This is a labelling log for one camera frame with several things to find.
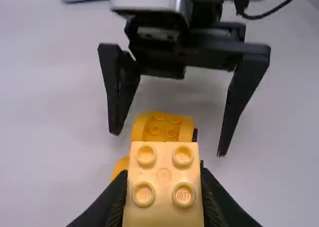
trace yellow duplo block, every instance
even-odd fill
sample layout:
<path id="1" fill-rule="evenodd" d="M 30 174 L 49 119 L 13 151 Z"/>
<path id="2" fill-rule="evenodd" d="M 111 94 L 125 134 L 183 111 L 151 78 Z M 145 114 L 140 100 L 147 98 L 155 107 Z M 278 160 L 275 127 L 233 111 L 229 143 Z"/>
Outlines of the yellow duplo block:
<path id="1" fill-rule="evenodd" d="M 187 116 L 147 112 L 136 117 L 132 141 L 189 141 L 192 142 L 195 125 Z"/>
<path id="2" fill-rule="evenodd" d="M 203 227 L 196 142 L 131 145 L 123 227 Z"/>

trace yellow plastic toy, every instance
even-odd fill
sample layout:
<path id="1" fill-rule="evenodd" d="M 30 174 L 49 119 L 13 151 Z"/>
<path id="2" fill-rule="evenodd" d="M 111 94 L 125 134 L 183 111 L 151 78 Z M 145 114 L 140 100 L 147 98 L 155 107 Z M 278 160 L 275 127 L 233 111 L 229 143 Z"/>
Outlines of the yellow plastic toy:
<path id="1" fill-rule="evenodd" d="M 136 118 L 130 154 L 112 179 L 128 170 L 123 227 L 203 227 L 198 144 L 191 118 L 149 112 Z"/>
<path id="2" fill-rule="evenodd" d="M 185 141 L 192 142 L 195 124 L 190 117 L 147 112 L 136 117 L 131 141 Z M 129 167 L 129 156 L 116 164 L 111 181 Z"/>

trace black cable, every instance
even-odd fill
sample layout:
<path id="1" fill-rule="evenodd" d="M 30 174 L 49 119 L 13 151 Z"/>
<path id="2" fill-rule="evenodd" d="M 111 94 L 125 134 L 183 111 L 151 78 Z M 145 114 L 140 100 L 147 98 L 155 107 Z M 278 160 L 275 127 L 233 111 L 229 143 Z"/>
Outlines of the black cable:
<path id="1" fill-rule="evenodd" d="M 265 12 L 263 14 L 260 14 L 260 15 L 248 15 L 246 14 L 245 12 L 242 12 L 240 13 L 240 15 L 242 17 L 244 17 L 245 19 L 248 19 L 248 20 L 257 20 L 257 19 L 262 19 L 262 18 L 265 18 L 275 12 L 277 12 L 278 10 L 280 10 L 281 8 L 285 7 L 286 5 L 288 5 L 290 2 L 292 2 L 293 0 L 286 0 L 284 2 L 282 2 L 280 5 L 278 5 L 277 7 L 271 9 L 270 11 L 268 12 Z"/>

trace black plastic bracket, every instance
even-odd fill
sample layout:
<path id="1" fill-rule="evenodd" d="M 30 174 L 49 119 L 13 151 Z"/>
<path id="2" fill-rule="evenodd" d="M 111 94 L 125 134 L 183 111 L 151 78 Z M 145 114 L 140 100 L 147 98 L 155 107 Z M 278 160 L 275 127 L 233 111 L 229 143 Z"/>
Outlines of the black plastic bracket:
<path id="1" fill-rule="evenodd" d="M 239 117 L 269 67 L 271 49 L 268 45 L 244 43 L 246 26 L 243 24 L 221 22 L 211 29 L 227 32 L 222 35 L 190 32 L 172 43 L 140 39 L 136 34 L 138 23 L 128 22 L 126 34 L 136 60 L 118 45 L 99 45 L 110 133 L 120 134 L 141 74 L 183 79 L 187 65 L 220 69 L 234 72 L 217 152 L 218 156 L 226 155 Z"/>
<path id="2" fill-rule="evenodd" d="M 234 76 L 228 87 L 223 125 L 218 145 L 218 156 L 226 155 L 239 117 L 266 73 L 268 66 L 268 57 L 246 54 L 236 67 Z"/>
<path id="3" fill-rule="evenodd" d="M 108 100 L 109 131 L 119 135 L 141 75 L 129 52 L 118 45 L 100 44 L 98 53 Z"/>

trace white table surface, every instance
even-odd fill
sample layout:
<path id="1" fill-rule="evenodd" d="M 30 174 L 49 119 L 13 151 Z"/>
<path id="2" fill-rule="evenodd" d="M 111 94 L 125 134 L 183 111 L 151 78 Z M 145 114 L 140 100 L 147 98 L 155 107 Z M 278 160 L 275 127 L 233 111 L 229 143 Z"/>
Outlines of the white table surface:
<path id="1" fill-rule="evenodd" d="M 232 5 L 223 18 L 241 20 Z M 194 118 L 205 165 L 260 224 L 319 226 L 319 12 L 296 0 L 248 23 L 248 41 L 272 46 L 271 66 L 220 159 L 231 73 L 143 77 L 122 134 L 109 134 L 97 46 L 127 48 L 124 24 L 107 1 L 0 0 L 0 226 L 62 227 L 76 218 L 128 153 L 135 116 L 151 110 Z"/>

